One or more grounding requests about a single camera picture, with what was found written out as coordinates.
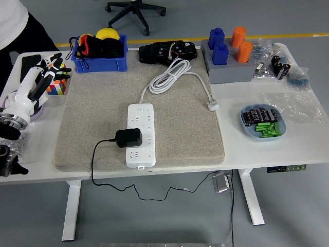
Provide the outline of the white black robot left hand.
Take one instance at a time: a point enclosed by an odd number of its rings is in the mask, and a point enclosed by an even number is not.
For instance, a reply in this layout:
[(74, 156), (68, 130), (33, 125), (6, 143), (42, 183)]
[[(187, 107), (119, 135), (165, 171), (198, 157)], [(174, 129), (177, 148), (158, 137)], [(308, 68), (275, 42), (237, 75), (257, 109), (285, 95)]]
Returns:
[(57, 53), (42, 59), (30, 68), (13, 97), (7, 98), (1, 113), (1, 122), (8, 124), (29, 124), (35, 105), (42, 106), (47, 101), (46, 89), (56, 80), (68, 79), (70, 68), (61, 67), (62, 54)]

